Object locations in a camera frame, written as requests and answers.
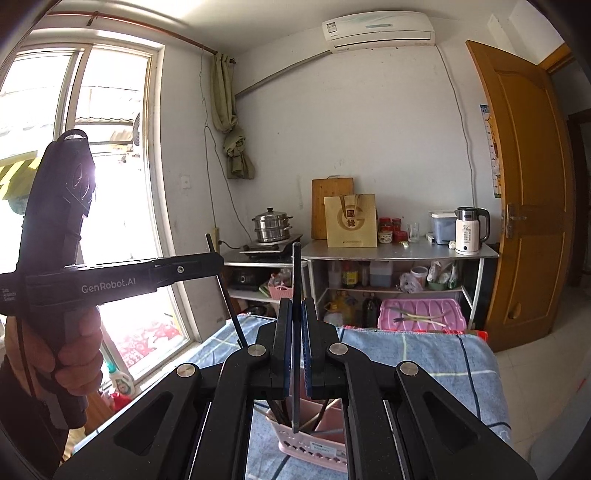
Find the paper bag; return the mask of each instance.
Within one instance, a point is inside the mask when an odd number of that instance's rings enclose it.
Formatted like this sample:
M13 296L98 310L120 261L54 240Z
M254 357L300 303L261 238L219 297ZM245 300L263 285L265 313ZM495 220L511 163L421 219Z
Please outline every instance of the paper bag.
M377 247L375 195L324 197L326 239L333 247Z

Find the glass cup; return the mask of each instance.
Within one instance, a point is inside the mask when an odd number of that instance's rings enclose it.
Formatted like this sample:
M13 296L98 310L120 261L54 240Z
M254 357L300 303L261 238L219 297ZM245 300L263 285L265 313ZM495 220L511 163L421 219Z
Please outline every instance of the glass cup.
M419 230L418 230L418 222L409 223L407 225L408 231L408 241L412 243L418 242L419 238Z

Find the wooden door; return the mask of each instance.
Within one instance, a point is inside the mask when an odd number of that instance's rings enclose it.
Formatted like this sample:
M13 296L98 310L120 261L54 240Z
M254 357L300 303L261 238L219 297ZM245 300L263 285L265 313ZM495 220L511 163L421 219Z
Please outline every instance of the wooden door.
M466 44L501 165L504 231L485 326L498 351L542 338L554 322L571 253L572 157L548 74L497 48Z

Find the pink basket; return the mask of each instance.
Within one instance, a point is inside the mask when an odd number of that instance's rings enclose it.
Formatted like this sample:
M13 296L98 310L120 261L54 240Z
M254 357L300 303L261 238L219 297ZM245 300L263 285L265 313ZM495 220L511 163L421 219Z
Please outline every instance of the pink basket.
M269 285L269 294L273 300L281 300L283 298L292 298L294 289L286 287L285 285L279 285L277 287Z
M305 392L304 371L300 377L300 392ZM287 400L288 410L291 411L291 397ZM318 403L307 397L300 399L300 424L304 425L322 408L322 401ZM322 436L309 435L304 432L293 433L291 426L279 425L267 417L275 435L279 440L279 450L305 462L320 465L339 472L347 471L347 453L344 433L328 433ZM343 412L340 400L324 412L322 420L316 428L317 432L342 429Z
M403 317L402 312L413 315L424 315L431 318L432 322L397 319ZM382 302L380 308L378 328L381 330L400 330L404 332L466 330L466 319L460 310L460 304L455 299L389 299Z

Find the glass jar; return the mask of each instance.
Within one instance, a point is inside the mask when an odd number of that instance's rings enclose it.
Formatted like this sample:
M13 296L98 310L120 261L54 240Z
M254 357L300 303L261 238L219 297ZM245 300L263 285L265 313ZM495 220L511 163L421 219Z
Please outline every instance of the glass jar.
M392 233L394 232L394 226L390 217L380 217L378 227L378 241L381 244L392 243Z

